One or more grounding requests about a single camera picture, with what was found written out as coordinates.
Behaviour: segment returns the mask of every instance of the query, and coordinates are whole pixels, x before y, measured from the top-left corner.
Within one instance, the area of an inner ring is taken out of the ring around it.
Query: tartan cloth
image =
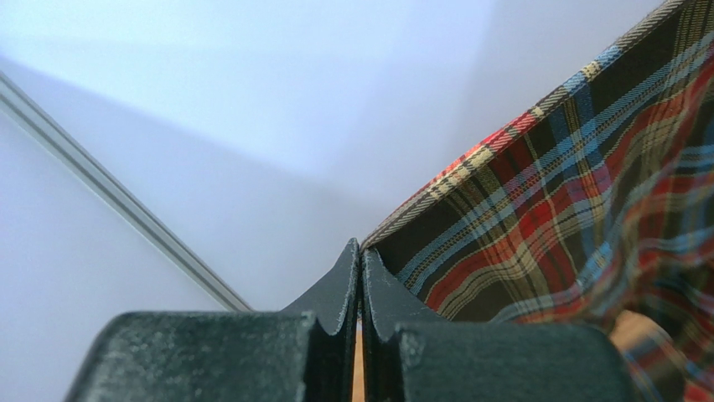
[[[644,400],[714,401],[714,12],[664,3],[460,157],[372,234],[455,321],[585,322],[624,309]]]

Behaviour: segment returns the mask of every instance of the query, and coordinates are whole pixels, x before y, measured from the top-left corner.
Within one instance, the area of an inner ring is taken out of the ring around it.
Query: white wall
[[[0,69],[275,309],[658,3],[3,0]]]
[[[135,310],[222,307],[0,112],[0,401],[64,398]]]

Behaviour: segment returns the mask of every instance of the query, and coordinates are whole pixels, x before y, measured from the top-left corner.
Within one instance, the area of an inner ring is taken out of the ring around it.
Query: plaid fabric
[[[711,9],[663,4],[409,198],[365,248],[453,320],[609,331],[623,309],[641,312],[671,337],[624,355],[643,399],[680,399],[684,371],[687,400],[714,400]]]

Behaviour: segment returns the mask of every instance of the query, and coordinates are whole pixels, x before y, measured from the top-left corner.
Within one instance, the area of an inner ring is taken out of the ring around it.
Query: metal rail
[[[231,311],[251,310],[187,245],[2,72],[0,111],[7,113],[32,138],[62,161],[221,305]]]

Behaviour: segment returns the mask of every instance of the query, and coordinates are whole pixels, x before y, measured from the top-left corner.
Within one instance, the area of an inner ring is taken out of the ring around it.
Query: black clamp
[[[369,402],[635,400],[598,330],[446,321],[351,240],[280,312],[115,318],[66,401],[350,401],[358,305]]]

